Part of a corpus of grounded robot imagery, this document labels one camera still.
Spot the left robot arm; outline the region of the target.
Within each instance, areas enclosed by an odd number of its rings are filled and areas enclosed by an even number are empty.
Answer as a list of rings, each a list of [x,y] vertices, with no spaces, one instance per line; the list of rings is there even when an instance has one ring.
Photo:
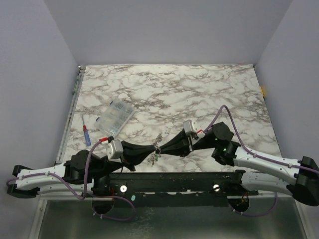
[[[46,191],[59,191],[64,185],[80,200],[91,190],[98,196],[110,191],[109,175],[121,168],[135,170],[150,154],[159,153],[155,145],[137,145],[105,137],[90,150],[81,150],[65,163],[43,169],[16,165],[14,179],[8,180],[7,194],[21,199],[35,198]]]

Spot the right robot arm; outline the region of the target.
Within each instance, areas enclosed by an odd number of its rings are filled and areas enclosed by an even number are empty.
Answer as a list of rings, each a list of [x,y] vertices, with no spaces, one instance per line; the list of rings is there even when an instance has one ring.
[[[261,153],[234,142],[233,136],[223,122],[203,131],[187,120],[183,130],[156,152],[185,157],[195,150],[212,148],[212,158],[219,164],[251,169],[229,182],[233,194],[245,190],[280,192],[305,205],[318,206],[319,167],[312,158],[298,160]]]

